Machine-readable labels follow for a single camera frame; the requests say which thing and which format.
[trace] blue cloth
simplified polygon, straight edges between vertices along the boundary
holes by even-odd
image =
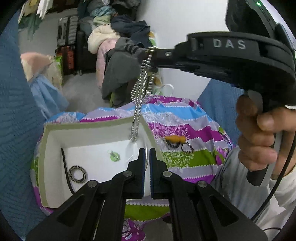
[[[30,88],[36,104],[46,120],[66,110],[69,105],[62,93],[42,74],[30,83]]]
[[[22,69],[17,20],[18,13],[0,36],[0,209],[14,231],[25,236],[45,218],[30,180],[44,118]]]
[[[81,112],[61,112],[51,118],[49,118],[45,123],[77,123],[85,117],[84,113]]]
[[[101,17],[104,15],[111,15],[115,13],[115,10],[111,6],[103,6],[100,8],[96,8],[89,15],[92,17]]]
[[[230,84],[218,80],[210,80],[198,98],[198,102],[208,116],[222,126],[236,145],[240,131],[235,124],[237,117],[235,105],[238,97],[243,93],[242,89],[233,87]]]

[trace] metal chain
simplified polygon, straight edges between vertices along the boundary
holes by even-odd
[[[131,99],[135,103],[135,111],[133,114],[133,122],[131,126],[131,140],[136,141],[140,125],[140,115],[142,105],[152,96],[152,87],[155,73],[148,78],[147,69],[150,68],[151,59],[156,47],[149,47],[147,50],[147,59],[142,60],[140,76],[131,91]]]

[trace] screw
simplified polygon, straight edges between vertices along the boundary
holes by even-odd
[[[133,174],[133,173],[132,173],[131,171],[124,171],[124,172],[123,172],[123,175],[124,175],[125,177],[130,177],[132,174]]]
[[[164,177],[170,177],[170,176],[172,176],[172,173],[170,171],[164,171],[163,176]]]
[[[91,180],[87,183],[90,188],[94,188],[98,183],[95,180]]]
[[[198,185],[201,187],[201,188],[205,188],[207,186],[207,183],[205,181],[199,181],[198,182]]]
[[[165,55],[166,55],[167,57],[170,57],[170,56],[172,55],[172,52],[166,52]]]

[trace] hand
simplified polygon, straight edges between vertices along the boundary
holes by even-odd
[[[254,102],[247,96],[240,96],[236,110],[236,124],[242,132],[239,137],[239,160],[250,171],[262,170],[268,164],[276,162],[273,175],[278,176],[286,162],[296,129],[296,110],[285,107],[259,114]],[[270,146],[274,143],[274,133],[284,132],[279,154]],[[285,175],[296,164],[294,152]]]

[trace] black cable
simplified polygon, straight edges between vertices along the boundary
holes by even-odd
[[[271,229],[276,229],[276,230],[279,230],[279,231],[281,231],[281,228],[276,228],[276,227],[267,228],[267,229],[264,229],[263,231],[267,231],[267,230],[271,230]]]
[[[281,173],[279,174],[279,177],[273,187],[273,189],[271,190],[270,194],[268,195],[268,197],[266,198],[266,200],[264,201],[264,203],[261,205],[261,207],[258,209],[258,211],[254,214],[254,216],[251,218],[251,220],[253,222],[255,222],[257,220],[257,217],[259,217],[262,212],[264,211],[266,205],[269,203],[270,199],[272,198],[272,196],[274,195],[274,193],[276,192],[276,189],[278,188],[282,178],[284,177],[285,175],[285,172],[290,164],[290,161],[291,161],[291,158],[294,154],[294,150],[295,150],[295,146],[296,146],[296,132],[295,132],[295,135],[294,135],[294,139],[293,139],[293,142],[292,142],[292,146],[291,146],[291,149],[289,151],[289,154],[288,154],[288,157],[287,157],[287,160],[285,162],[285,165],[281,171]]]
[[[72,194],[74,194],[74,190],[73,190],[73,187],[71,185],[71,182],[70,182],[70,179],[69,179],[69,174],[68,174],[68,169],[67,169],[67,165],[66,165],[66,158],[65,158],[65,153],[64,153],[64,149],[62,149],[62,156],[63,156],[63,163],[64,163],[64,170],[65,170],[65,175],[66,175],[66,180],[67,180],[67,184],[68,184],[68,187],[71,191]]]

